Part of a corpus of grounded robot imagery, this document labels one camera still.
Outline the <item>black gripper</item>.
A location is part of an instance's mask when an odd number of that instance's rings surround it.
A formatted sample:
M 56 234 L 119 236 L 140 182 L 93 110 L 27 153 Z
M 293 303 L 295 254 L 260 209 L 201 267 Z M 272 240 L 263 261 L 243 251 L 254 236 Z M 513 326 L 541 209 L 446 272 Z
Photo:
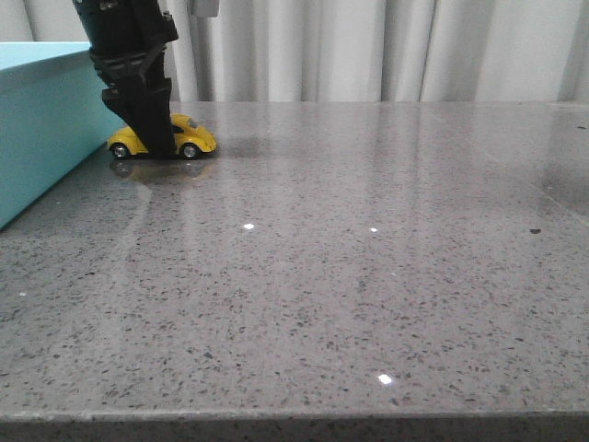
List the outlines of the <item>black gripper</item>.
M 173 17 L 157 1 L 74 1 L 90 42 L 89 55 L 107 86 L 102 100 L 136 133 L 147 151 L 174 153 L 169 113 L 171 79 L 166 45 L 179 38 Z

